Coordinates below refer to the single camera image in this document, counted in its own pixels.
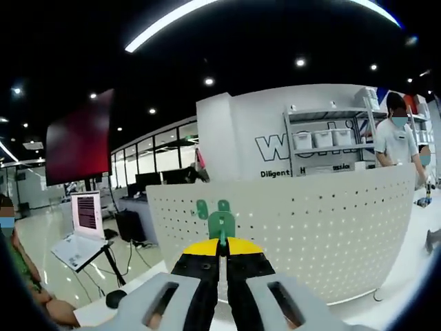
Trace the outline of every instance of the person's arm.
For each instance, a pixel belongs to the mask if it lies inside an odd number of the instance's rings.
[[[40,303],[41,305],[44,305],[45,303],[52,300],[52,298],[46,291],[36,291],[32,283],[28,283],[28,289],[34,301]]]
[[[35,266],[34,262],[32,262],[32,260],[28,256],[28,254],[26,254],[26,251],[23,248],[23,245],[21,245],[20,241],[19,241],[17,249],[19,250],[21,256],[23,257],[23,260],[25,261],[26,265],[28,266],[30,274],[32,275],[32,278],[37,282],[41,282],[40,273],[39,273],[37,267]]]
[[[406,131],[407,131],[407,141],[409,142],[409,151],[412,156],[412,162],[415,164],[416,171],[418,171],[418,174],[420,175],[422,182],[426,183],[427,181],[426,173],[421,164],[420,153],[418,152],[418,147],[416,146],[415,139],[413,138],[412,130],[409,126],[407,126]]]
[[[389,157],[386,156],[386,136],[383,133],[381,126],[378,126],[378,130],[375,137],[375,154],[377,156],[378,162],[380,162],[382,167],[393,166]]]

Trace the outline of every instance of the metal shelf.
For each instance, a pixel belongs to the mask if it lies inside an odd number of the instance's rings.
[[[385,119],[385,112],[372,112],[374,119]],[[320,108],[308,110],[296,110],[288,114],[289,122],[321,121],[328,119],[354,119],[367,117],[366,108]]]
[[[349,146],[331,146],[324,148],[312,148],[310,150],[294,150],[294,154],[311,154],[311,153],[319,153],[319,152],[332,152],[334,150],[362,150],[365,148],[373,148],[373,143],[361,143],[357,145],[349,145]]]

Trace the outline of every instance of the glass wall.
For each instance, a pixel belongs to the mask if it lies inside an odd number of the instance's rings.
[[[125,165],[124,165],[124,151],[120,150],[116,153],[116,177],[118,177],[118,187],[124,188],[127,186],[125,181]]]
[[[127,184],[135,183],[136,175],[138,174],[135,145],[125,149],[125,171],[127,172]]]
[[[138,143],[138,164],[140,174],[155,172],[153,138],[147,138]]]
[[[137,155],[135,145],[119,150],[112,155],[112,187],[116,187],[116,181],[118,187],[135,183],[138,173],[164,172],[191,166],[195,162],[198,142],[198,127],[193,122],[140,141]]]

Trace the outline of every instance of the white wall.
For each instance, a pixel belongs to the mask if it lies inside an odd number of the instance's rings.
[[[354,107],[355,94],[364,86],[316,84],[289,86],[231,97],[220,94],[196,104],[198,134],[207,171],[214,181],[260,178],[261,172],[289,171],[289,151],[283,112],[289,105],[297,110]],[[380,109],[387,112],[385,102]],[[323,121],[293,125],[294,133],[348,128],[350,122]],[[359,160],[358,152],[296,157],[296,167],[335,166]],[[365,159],[374,159],[364,152]]]
[[[215,181],[240,178],[231,100],[224,93],[196,103],[201,154],[210,179]]]

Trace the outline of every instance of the person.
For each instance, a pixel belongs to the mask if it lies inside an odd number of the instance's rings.
[[[14,206],[9,197],[0,194],[0,217],[14,217]],[[28,287],[34,302],[43,308],[48,316],[57,324],[77,328],[79,323],[74,315],[75,308],[62,300],[52,297],[46,289],[41,286],[41,277],[37,267],[26,253],[20,242],[15,224],[13,225],[10,238],[6,238],[6,245],[17,272],[21,275],[23,282]]]
[[[407,125],[407,107],[404,99],[395,92],[387,95],[388,117],[376,130],[375,151],[378,162],[382,167],[396,166],[413,162],[420,180],[427,181],[424,168],[421,165],[420,155]]]
[[[421,161],[421,165],[422,168],[424,169],[424,173],[426,173],[426,178],[427,178],[427,183],[432,183],[434,184],[435,181],[433,180],[432,176],[430,174],[427,174],[427,166],[430,164],[430,158],[431,158],[431,152],[430,152],[430,148],[428,147],[428,145],[419,145],[418,146],[418,150],[420,153],[420,161]],[[423,185],[425,184],[425,182],[422,181],[420,176],[416,177],[416,184],[415,184],[415,189],[420,189]]]

